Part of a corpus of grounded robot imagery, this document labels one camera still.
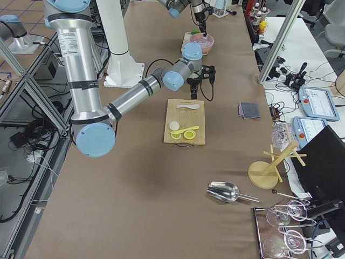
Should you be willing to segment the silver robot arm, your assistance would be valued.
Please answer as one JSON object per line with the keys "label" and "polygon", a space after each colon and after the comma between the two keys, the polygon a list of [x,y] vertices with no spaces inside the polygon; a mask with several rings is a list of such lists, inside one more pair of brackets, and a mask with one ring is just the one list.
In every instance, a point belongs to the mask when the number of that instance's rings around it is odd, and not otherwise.
{"label": "silver robot arm", "polygon": [[78,150],[92,158],[109,153],[115,145],[112,124],[152,96],[162,86],[177,91],[202,68],[202,49],[196,43],[184,46],[182,56],[172,66],[158,68],[142,78],[143,64],[129,53],[119,1],[97,1],[106,35],[110,60],[107,79],[111,85],[126,87],[116,100],[102,105],[98,74],[90,40],[92,26],[89,1],[45,1],[45,16],[58,35],[70,89],[74,114],[71,124]]}
{"label": "silver robot arm", "polygon": [[168,10],[169,15],[172,18],[177,18],[182,11],[188,6],[191,7],[191,11],[194,14],[195,20],[198,22],[200,32],[206,37],[206,13],[212,15],[212,6],[206,4],[201,0],[158,0]]}

